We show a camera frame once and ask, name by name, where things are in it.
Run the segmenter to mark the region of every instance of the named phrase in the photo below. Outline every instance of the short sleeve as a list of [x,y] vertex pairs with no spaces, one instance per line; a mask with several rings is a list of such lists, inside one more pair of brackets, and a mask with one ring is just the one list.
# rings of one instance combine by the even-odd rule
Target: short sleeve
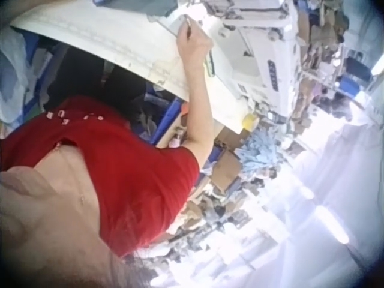
[[162,169],[157,173],[163,177],[165,202],[172,212],[182,209],[191,189],[199,177],[199,164],[191,151],[185,147],[160,149]]

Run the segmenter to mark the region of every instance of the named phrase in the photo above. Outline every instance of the red t-shirt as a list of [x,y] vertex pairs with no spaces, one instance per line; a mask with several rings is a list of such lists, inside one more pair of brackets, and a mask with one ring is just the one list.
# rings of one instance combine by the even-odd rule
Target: red t-shirt
[[35,167],[63,141],[83,154],[100,204],[100,236],[119,256],[167,230],[199,175],[188,149],[147,144],[113,109],[84,96],[69,98],[2,140],[1,170]]

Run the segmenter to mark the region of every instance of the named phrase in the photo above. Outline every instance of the gray fabric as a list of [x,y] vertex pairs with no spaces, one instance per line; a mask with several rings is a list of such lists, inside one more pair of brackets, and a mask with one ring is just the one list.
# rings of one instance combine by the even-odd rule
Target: gray fabric
[[178,7],[177,0],[109,0],[103,6],[144,13],[150,16],[168,16]]

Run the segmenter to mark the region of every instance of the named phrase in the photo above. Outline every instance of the workbench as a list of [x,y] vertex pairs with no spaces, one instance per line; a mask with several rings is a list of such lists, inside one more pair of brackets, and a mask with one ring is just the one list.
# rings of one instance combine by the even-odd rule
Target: workbench
[[[62,1],[37,7],[12,25],[93,53],[188,101],[176,37],[144,14],[96,7],[91,0]],[[216,74],[231,73],[220,48],[212,54]],[[240,133],[247,102],[217,76],[207,74],[206,81],[215,120]]]

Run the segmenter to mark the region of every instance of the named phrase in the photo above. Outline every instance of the yellow spool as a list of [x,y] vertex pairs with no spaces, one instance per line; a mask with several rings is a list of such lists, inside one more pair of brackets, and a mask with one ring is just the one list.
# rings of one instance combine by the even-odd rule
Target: yellow spool
[[242,120],[242,127],[252,132],[259,124],[260,118],[255,114],[247,114]]

